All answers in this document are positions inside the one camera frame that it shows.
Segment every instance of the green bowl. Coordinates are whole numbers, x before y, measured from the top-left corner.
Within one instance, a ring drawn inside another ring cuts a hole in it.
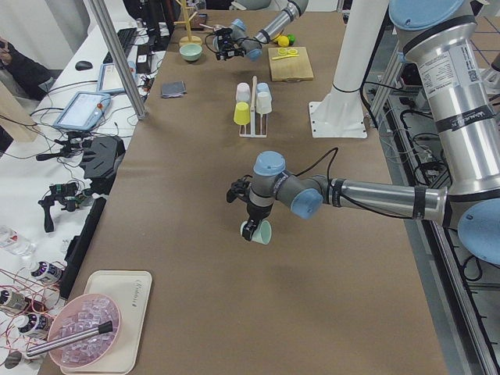
[[[180,55],[186,61],[196,61],[202,55],[202,46],[190,43],[180,47]]]

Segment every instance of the computer mouse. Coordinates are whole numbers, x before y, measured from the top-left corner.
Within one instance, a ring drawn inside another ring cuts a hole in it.
[[[76,70],[89,70],[92,69],[94,66],[90,61],[79,61],[75,64],[75,69]]]

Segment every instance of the cutting board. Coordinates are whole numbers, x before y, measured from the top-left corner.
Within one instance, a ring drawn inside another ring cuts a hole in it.
[[[293,47],[297,49],[297,57],[272,60],[278,56],[279,48],[268,48],[271,80],[313,80],[313,68],[307,55],[306,47]]]

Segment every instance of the pink bowl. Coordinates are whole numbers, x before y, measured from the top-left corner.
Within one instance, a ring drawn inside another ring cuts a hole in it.
[[[85,318],[87,322],[82,323],[83,320],[79,321],[79,318]],[[87,326],[83,328],[88,329],[90,328],[90,325],[91,327],[96,327],[101,323],[107,322],[108,320],[113,321],[112,333],[100,334],[87,340],[80,341],[80,345],[82,345],[81,347],[79,347],[78,344],[73,344],[73,349],[71,348],[71,345],[67,345],[62,348],[52,350],[48,353],[52,358],[52,361],[54,361],[57,365],[68,369],[82,369],[86,366],[90,366],[92,363],[100,360],[100,358],[102,358],[103,355],[110,350],[120,331],[120,309],[107,295],[81,295],[80,297],[77,297],[73,301],[69,302],[54,319],[54,322],[50,327],[50,331],[48,332],[48,341],[74,333],[73,330],[77,329],[77,324],[87,324]],[[98,345],[90,344],[90,340],[95,340],[96,338],[98,339],[97,341],[101,342],[101,346],[99,346],[99,349],[97,349],[97,346],[93,347],[93,355],[89,355],[89,347],[91,345]]]

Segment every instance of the yellow fruit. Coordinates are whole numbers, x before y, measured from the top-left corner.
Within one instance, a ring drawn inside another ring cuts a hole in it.
[[[280,47],[288,47],[290,45],[290,40],[288,39],[288,37],[281,35],[278,38],[278,45]]]

